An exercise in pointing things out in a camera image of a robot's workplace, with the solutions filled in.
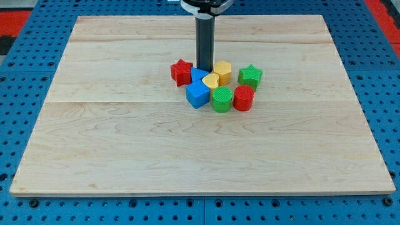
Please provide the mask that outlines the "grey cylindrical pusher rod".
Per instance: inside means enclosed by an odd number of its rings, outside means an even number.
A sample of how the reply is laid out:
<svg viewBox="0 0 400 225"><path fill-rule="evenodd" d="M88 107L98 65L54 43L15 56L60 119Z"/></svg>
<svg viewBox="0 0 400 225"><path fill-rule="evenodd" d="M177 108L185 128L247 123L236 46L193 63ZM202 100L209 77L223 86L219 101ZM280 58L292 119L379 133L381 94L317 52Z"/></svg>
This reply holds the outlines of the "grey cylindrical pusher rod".
<svg viewBox="0 0 400 225"><path fill-rule="evenodd" d="M196 18L196 66L207 72L213 70L215 19Z"/></svg>

